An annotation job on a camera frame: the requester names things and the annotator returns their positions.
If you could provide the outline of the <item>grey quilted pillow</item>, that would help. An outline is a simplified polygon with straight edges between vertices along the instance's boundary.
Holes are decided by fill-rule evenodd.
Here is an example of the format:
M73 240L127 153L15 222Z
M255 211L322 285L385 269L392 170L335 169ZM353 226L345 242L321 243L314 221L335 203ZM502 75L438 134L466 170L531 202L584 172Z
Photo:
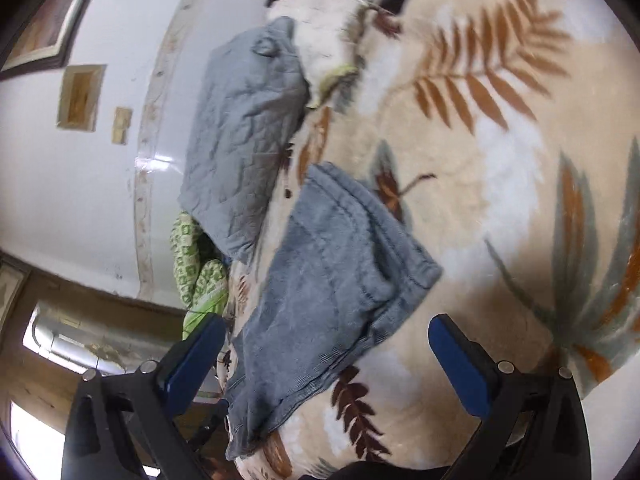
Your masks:
M292 18L241 32L209 55L179 195L229 258L249 263L308 86Z

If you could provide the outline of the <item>beige wall light switch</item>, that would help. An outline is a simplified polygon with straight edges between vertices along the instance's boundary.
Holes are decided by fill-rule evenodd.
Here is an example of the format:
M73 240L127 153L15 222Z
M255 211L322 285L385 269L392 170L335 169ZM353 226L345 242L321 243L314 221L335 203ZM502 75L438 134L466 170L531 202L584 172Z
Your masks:
M116 107L112 127L112 143L125 145L127 143L128 130L131 125L132 109L129 107Z

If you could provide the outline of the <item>white cream cloth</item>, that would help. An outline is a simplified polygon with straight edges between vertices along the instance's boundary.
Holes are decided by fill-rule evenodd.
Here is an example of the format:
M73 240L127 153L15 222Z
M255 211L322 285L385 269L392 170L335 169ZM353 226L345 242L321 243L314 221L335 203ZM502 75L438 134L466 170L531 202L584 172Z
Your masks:
M267 20L294 21L293 44L314 110L345 76L356 73L356 47L367 10L380 0L279 0Z

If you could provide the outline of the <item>large framed painting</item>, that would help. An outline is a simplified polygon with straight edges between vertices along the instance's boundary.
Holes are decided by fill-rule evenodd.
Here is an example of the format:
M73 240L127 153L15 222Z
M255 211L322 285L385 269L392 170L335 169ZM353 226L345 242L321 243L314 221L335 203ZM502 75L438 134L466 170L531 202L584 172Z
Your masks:
M44 0L14 42L1 67L1 79L64 67L89 2Z

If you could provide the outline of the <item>leaf print blanket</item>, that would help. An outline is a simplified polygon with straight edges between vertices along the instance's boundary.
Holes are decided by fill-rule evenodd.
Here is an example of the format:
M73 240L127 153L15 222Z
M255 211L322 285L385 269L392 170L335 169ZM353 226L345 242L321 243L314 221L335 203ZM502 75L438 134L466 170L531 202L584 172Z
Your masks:
M315 162L366 184L442 277L239 473L451 463L477 422L427 343L445 312L495 359L572 372L593 477L611 479L639 437L638 49L604 0L408 0L400 22L364 35L354 86L296 134L231 302L246 322Z

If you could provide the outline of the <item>blue denim pants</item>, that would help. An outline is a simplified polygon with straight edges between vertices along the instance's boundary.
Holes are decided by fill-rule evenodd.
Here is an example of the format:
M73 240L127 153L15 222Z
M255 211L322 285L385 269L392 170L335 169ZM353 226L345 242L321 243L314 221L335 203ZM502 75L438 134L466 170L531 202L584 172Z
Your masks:
M258 305L232 341L229 460L399 330L442 267L362 183L311 166Z

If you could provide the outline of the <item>framed wall panel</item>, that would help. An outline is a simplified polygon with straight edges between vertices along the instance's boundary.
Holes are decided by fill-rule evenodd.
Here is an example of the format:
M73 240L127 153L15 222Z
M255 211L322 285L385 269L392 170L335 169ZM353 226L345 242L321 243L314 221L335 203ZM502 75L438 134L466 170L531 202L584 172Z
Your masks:
M56 126L60 129L96 130L99 98L106 66L71 65L64 70Z

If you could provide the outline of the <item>wooden door with glass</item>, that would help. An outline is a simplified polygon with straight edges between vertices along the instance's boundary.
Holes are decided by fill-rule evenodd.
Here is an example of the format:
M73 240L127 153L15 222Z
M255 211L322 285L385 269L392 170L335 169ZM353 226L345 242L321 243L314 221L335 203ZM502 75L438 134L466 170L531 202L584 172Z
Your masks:
M1 257L2 478L56 479L81 375L160 360L182 311L63 280Z

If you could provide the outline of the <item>green patterned quilt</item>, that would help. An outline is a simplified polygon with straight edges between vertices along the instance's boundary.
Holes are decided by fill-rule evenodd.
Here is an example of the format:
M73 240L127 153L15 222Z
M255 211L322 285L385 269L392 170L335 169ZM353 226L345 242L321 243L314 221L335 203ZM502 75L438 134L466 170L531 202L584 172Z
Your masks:
M172 225L169 241L179 299L186 308L182 322L182 339L186 339L206 315L224 313L229 298L228 263L185 211Z

